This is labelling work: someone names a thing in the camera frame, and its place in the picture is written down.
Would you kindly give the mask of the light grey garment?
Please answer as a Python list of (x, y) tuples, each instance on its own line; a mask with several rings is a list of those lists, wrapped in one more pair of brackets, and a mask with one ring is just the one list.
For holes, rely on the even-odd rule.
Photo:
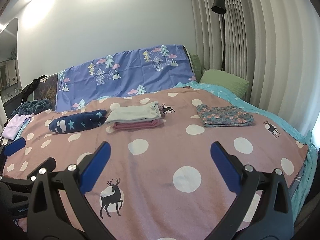
[(162, 117), (157, 101), (141, 106), (118, 107), (107, 117), (106, 123), (132, 123), (158, 120)]

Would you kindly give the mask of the purple tree print sheet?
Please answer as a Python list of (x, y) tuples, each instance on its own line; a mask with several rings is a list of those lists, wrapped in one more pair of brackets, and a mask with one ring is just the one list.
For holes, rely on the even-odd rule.
[(182, 45), (128, 50), (59, 72), (55, 107), (58, 112), (78, 110), (93, 100), (154, 93), (195, 79)]

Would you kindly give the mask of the lilac garment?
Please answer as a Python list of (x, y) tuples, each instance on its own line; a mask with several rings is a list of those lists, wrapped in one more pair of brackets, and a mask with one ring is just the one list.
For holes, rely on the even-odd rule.
[(34, 114), (30, 114), (30, 115), (16, 114), (15, 116), (13, 116), (8, 122), (7, 126), (4, 128), (2, 132), (2, 137), (9, 140), (15, 140), (23, 124), (27, 120), (30, 120), (33, 116)]

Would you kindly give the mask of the arched wall mirror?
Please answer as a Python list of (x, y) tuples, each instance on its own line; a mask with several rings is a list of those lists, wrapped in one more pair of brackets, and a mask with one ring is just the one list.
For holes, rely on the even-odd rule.
[(19, 83), (17, 66), (18, 19), (14, 18), (1, 30), (1, 91)]

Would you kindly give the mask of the black floor lamp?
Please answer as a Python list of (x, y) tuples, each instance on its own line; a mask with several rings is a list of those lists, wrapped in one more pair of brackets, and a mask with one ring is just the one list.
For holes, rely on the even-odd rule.
[(225, 71), (225, 60), (226, 60), (226, 24), (225, 24), (226, 3), (225, 3), (225, 0), (214, 0), (211, 10), (214, 13), (218, 14), (220, 18), (221, 42), (222, 42), (221, 70)]

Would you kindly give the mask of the pink polka dot blanket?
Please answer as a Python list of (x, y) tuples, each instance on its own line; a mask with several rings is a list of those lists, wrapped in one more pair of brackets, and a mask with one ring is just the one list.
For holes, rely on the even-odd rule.
[(115, 131), (111, 124), (71, 134), (55, 134), (49, 123), (67, 111), (36, 115), (22, 137), (25, 148), (7, 159), (4, 174), (24, 179), (48, 157), (61, 171), (92, 154), (106, 141), (111, 157), (86, 198), (117, 239), (204, 239), (235, 198), (210, 156), (218, 141), (243, 164), (256, 170), (283, 171), (292, 184), (308, 147), (273, 120), (254, 115), (248, 127), (205, 128), (196, 107), (225, 107), (228, 102), (201, 89), (174, 88), (131, 98), (93, 100), (83, 112), (108, 113), (157, 101), (168, 107), (155, 128)]

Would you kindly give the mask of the floral folded garment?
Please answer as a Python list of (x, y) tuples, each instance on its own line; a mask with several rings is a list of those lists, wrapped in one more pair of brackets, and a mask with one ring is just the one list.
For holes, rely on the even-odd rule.
[(254, 122), (252, 114), (235, 106), (210, 107), (201, 104), (196, 110), (204, 127), (241, 127)]

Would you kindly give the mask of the pink folded garment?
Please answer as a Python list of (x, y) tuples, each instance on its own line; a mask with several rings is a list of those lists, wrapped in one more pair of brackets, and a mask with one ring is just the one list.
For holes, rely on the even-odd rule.
[(141, 122), (115, 122), (113, 124), (113, 129), (115, 131), (128, 131), (136, 129), (146, 129), (154, 128), (163, 123), (162, 119), (152, 120), (152, 121), (141, 121)]

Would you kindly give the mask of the beige pleated curtain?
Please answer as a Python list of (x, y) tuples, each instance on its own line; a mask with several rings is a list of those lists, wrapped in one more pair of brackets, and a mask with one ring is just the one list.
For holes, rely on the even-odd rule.
[[(196, 52), (221, 69), (214, 0), (191, 0)], [(249, 82), (245, 99), (306, 134), (319, 117), (319, 0), (225, 0), (225, 71)]]

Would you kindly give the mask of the green pillow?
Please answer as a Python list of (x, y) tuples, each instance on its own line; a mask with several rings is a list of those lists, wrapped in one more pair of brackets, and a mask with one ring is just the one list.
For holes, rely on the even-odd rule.
[(245, 96), (249, 88), (247, 80), (222, 70), (205, 70), (196, 54), (190, 54), (189, 59), (195, 74), (195, 78), (192, 81), (224, 87), (240, 98)]

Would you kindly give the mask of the dark patterned headboard cushion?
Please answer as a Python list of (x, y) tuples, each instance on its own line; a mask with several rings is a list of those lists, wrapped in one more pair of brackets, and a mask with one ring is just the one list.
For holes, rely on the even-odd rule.
[(48, 99), (52, 104), (56, 102), (58, 74), (42, 79), (38, 87), (34, 90), (34, 100)]

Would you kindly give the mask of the turquoise star bed sheet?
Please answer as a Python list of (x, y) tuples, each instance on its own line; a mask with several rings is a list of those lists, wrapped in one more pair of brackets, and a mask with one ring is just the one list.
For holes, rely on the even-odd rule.
[(259, 109), (258, 107), (255, 107), (252, 104), (241, 100), (238, 96), (224, 87), (205, 83), (197, 83), (196, 81), (190, 81), (188, 83), (180, 82), (175, 85), (176, 88), (183, 88), (187, 86), (191, 87), (192, 89), (206, 90), (211, 94), (228, 101), (232, 105), (235, 105), (238, 108), (242, 108), (246, 112), (263, 115), (278, 124), (279, 127), (281, 127), (286, 133), (291, 135), (296, 141), (308, 146), (306, 159), (304, 160), (303, 173), (300, 176), (300, 182), (295, 191), (291, 194), (293, 217), (294, 219), (296, 219), (304, 205), (307, 195), (310, 192), (311, 185), (316, 173), (318, 152), (316, 146), (312, 143), (312, 133), (309, 131), (306, 136), (301, 135), (299, 131), (297, 131), (288, 122), (286, 122), (276, 114), (265, 111), (263, 109)]

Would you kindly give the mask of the dark teal fuzzy blanket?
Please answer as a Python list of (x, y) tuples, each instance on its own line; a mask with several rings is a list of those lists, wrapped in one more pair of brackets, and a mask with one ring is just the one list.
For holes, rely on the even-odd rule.
[(50, 101), (48, 99), (41, 99), (35, 101), (26, 101), (16, 108), (10, 115), (12, 119), (16, 114), (18, 115), (31, 115), (39, 114), (45, 110), (52, 109)]

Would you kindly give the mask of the navy star fleece garment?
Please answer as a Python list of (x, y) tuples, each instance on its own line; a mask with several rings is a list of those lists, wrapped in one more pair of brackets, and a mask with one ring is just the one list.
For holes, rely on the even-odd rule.
[(99, 109), (91, 112), (72, 114), (54, 119), (49, 124), (49, 130), (59, 134), (81, 132), (94, 129), (106, 121), (107, 111)]

